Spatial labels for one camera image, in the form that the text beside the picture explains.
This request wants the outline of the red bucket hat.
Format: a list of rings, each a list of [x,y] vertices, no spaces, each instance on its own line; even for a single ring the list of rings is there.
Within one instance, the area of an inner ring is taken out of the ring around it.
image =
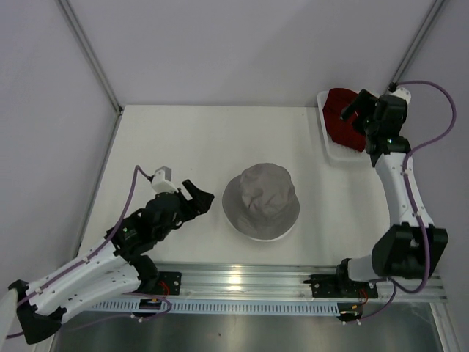
[[[352,126],[357,112],[347,120],[341,119],[342,111],[356,99],[358,94],[350,89],[333,88],[328,92],[325,105],[322,108],[325,127],[332,141],[348,147],[356,152],[363,152],[366,146],[365,137],[360,135]]]

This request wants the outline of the grey bucket hat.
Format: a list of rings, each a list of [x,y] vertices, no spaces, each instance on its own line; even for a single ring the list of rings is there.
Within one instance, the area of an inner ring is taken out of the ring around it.
[[[296,223],[300,214],[290,173],[273,163],[255,164],[230,180],[221,204],[227,220],[235,224]]]

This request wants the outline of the white bucket hat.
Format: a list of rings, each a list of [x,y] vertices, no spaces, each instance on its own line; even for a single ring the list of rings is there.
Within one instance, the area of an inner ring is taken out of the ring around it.
[[[279,224],[251,224],[238,222],[237,224],[227,222],[238,233],[245,237],[258,242],[274,242],[288,236],[295,228],[296,223],[279,223]]]

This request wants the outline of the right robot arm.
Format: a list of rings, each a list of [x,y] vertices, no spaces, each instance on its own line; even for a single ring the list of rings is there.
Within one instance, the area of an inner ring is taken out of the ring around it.
[[[413,173],[416,148],[401,135],[407,119],[409,92],[397,89],[374,96],[362,89],[343,109],[342,120],[366,140],[366,153],[385,192],[390,227],[370,255],[346,258],[336,267],[334,287],[351,296],[361,282],[392,282],[407,294],[420,293],[448,243],[448,233],[428,214]]]

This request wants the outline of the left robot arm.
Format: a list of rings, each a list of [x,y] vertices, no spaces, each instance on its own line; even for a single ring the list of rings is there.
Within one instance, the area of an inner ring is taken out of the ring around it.
[[[102,301],[127,293],[156,294],[160,271],[147,252],[168,234],[206,214],[214,195],[190,180],[161,191],[144,207],[121,217],[88,252],[35,282],[17,280],[17,318],[29,345],[48,339],[69,320]]]

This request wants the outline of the white plastic basket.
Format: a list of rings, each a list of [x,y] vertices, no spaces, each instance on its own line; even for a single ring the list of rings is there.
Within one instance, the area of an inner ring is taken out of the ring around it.
[[[318,115],[322,131],[323,148],[329,164],[337,167],[369,167],[369,155],[363,151],[358,152],[348,147],[335,143],[327,132],[323,108],[328,98],[329,91],[321,91],[317,94]]]

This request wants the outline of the right aluminium frame post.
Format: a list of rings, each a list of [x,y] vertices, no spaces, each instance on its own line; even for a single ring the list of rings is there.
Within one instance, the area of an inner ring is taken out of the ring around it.
[[[416,33],[412,36],[409,45],[405,49],[405,52],[403,53],[402,58],[400,59],[399,64],[389,79],[386,87],[388,87],[392,82],[398,82],[405,77],[407,71],[415,61],[419,51],[422,49],[426,39],[438,22],[440,16],[443,14],[448,3],[450,3],[448,0],[434,0],[431,2],[429,9],[426,11],[422,21],[418,25]]]

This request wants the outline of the aluminium frame post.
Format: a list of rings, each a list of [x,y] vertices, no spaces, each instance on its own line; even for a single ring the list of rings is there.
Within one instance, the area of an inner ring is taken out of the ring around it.
[[[94,48],[92,47],[92,43],[86,31],[84,30],[84,27],[71,4],[71,1],[57,0],[55,3],[64,17],[64,20],[68,25],[72,35],[74,36],[75,41],[77,42],[78,47],[80,48],[81,53],[83,54],[90,70],[95,76],[98,85],[102,89],[114,112],[120,115],[122,113],[123,107],[118,101],[117,95],[108,80],[103,66],[98,59]]]
[[[405,77],[407,71],[415,61],[419,51],[422,49],[426,39],[438,22],[440,16],[443,14],[448,3],[450,3],[448,0],[434,0],[431,2],[429,9],[426,11],[422,21],[418,25],[416,33],[412,36],[409,45],[405,49],[405,52],[403,53],[402,58],[400,59],[399,64],[389,79],[386,87],[388,87],[392,82],[398,82]]]

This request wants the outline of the aluminium mounting rail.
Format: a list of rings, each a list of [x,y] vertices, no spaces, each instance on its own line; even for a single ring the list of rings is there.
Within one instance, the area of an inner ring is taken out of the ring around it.
[[[156,262],[160,271],[182,274],[177,298],[224,299],[249,301],[312,300],[310,285],[304,283],[312,274],[334,274],[335,266],[310,265],[243,265]],[[373,303],[384,303],[393,292],[390,282],[377,284],[378,297]],[[426,287],[416,294],[397,290],[395,302],[446,303],[448,296],[439,274],[434,274]]]

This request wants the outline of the left aluminium frame post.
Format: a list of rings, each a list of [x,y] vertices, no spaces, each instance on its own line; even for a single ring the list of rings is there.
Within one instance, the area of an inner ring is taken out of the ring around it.
[[[80,48],[81,53],[83,54],[90,70],[95,76],[98,85],[102,89],[114,112],[120,115],[122,113],[123,107],[118,101],[117,95],[108,80],[103,66],[98,59],[94,48],[92,47],[92,43],[86,31],[84,30],[84,27],[71,4],[71,1],[57,0],[55,3],[64,17],[64,20],[68,25],[72,35],[74,36],[75,41],[77,42],[78,47]]]

